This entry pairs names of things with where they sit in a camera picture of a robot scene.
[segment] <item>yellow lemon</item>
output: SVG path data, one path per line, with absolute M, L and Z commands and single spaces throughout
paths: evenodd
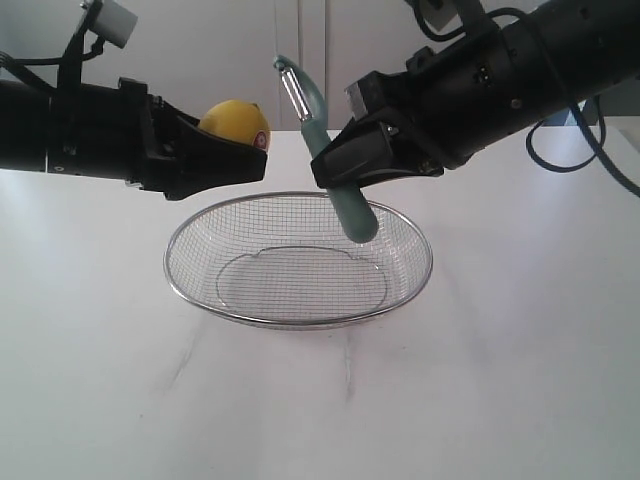
M 251 145 L 265 152 L 269 149 L 269 122 L 255 103 L 242 100 L 219 103 L 202 117 L 198 127 L 225 140 Z

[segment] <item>metal basket rim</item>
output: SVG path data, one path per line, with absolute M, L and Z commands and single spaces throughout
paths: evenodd
M 320 320 L 312 320 L 312 321 L 268 320 L 264 318 L 238 315 L 238 314 L 234 314 L 231 312 L 227 312 L 227 311 L 212 307 L 211 305 L 207 305 L 205 303 L 202 303 L 194 299 L 192 296 L 182 291 L 180 287 L 178 287 L 178 285 L 176 285 L 176 282 L 170 272 L 169 260 L 171 257 L 171 252 L 173 250 L 173 247 L 176 241 L 178 240 L 178 237 L 189 225 L 191 225 L 193 222 L 195 222 L 198 218 L 202 217 L 203 215 L 206 215 L 207 213 L 213 210 L 219 210 L 223 207 L 227 207 L 229 205 L 234 205 L 236 203 L 249 202 L 253 200 L 260 200 L 264 198 L 283 198 L 283 197 L 284 198 L 286 197 L 329 198 L 329 195 L 322 192 L 282 191 L 282 192 L 265 192 L 265 193 L 258 193 L 253 195 L 245 195 L 242 197 L 234 197 L 229 200 L 224 200 L 222 202 L 218 202 L 206 208 L 203 208 L 202 210 L 200 210 L 199 212 L 196 212 L 195 214 L 187 218 L 184 222 L 182 222 L 180 226 L 176 229 L 176 231 L 173 233 L 173 235 L 171 235 L 171 238 L 169 239 L 169 243 L 167 245 L 167 248 L 163 256 L 164 275 L 165 275 L 165 278 L 167 279 L 167 282 L 171 286 L 172 290 L 176 293 L 176 295 L 181 297 L 183 300 L 186 300 L 188 303 L 195 305 L 196 307 L 202 308 L 204 310 L 207 310 L 208 312 L 219 315 L 227 320 L 231 320 L 231 321 L 239 322 L 243 324 L 266 327 L 266 328 L 285 328 L 285 329 L 286 328 L 291 328 L 291 329 L 336 328 L 341 326 L 347 326 L 353 323 L 362 322 L 365 319 L 376 317 L 378 315 L 383 315 L 392 310 L 400 308 L 401 306 L 406 305 L 415 297 L 417 297 L 418 294 L 420 294 L 420 292 L 424 290 L 425 286 L 429 282 L 429 279 L 431 278 L 431 273 L 433 271 L 433 251 L 431 249 L 431 244 L 425 237 L 422 230 L 420 230 L 420 228 L 416 225 L 416 223 L 413 220 L 411 220 L 409 217 L 399 212 L 398 210 L 395 210 L 387 205 L 383 205 L 381 203 L 378 203 L 372 200 L 367 200 L 367 203 L 369 205 L 379 208 L 380 210 L 384 210 L 387 213 L 390 213 L 392 215 L 395 215 L 400 220 L 402 220 L 407 225 L 409 225 L 409 227 L 418 235 L 418 238 L 421 240 L 422 245 L 424 245 L 429 258 L 428 265 L 426 266 L 426 272 L 424 274 L 424 277 L 422 278 L 422 281 L 420 282 L 420 285 L 418 285 L 414 289 L 414 291 L 411 292 L 411 294 L 407 295 L 405 298 L 385 308 L 372 310 L 370 312 L 365 312 L 358 315 L 347 315 L 344 317 L 336 317 L 331 319 L 320 319 Z

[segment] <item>wire mesh basket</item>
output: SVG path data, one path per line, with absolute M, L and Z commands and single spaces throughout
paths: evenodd
M 255 326 L 331 328 L 389 312 L 420 293 L 433 257 L 413 222 L 370 205 L 380 227 L 367 244 L 345 237 L 325 194 L 213 205 L 174 233 L 167 279 L 188 302 Z

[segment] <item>teal peeler handle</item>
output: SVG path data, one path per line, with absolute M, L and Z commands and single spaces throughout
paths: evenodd
M 313 80 L 294 62 L 278 55 L 273 65 L 280 72 L 298 114 L 302 136 L 315 158 L 331 143 L 327 134 L 327 104 Z M 327 189 L 327 194 L 345 235 L 351 241 L 367 243 L 375 238 L 378 219 L 355 183 Z

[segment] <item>white table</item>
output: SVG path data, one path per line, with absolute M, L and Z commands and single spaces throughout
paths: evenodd
M 173 294 L 162 254 L 211 203 L 314 189 L 297 133 L 264 182 L 168 203 L 0 173 L 0 478 L 635 479 L 640 201 L 516 135 L 440 179 L 366 190 L 430 240 L 411 304 L 343 330 L 237 325 Z M 573 130 L 541 132 L 567 157 Z M 611 155 L 640 179 L 612 131 Z

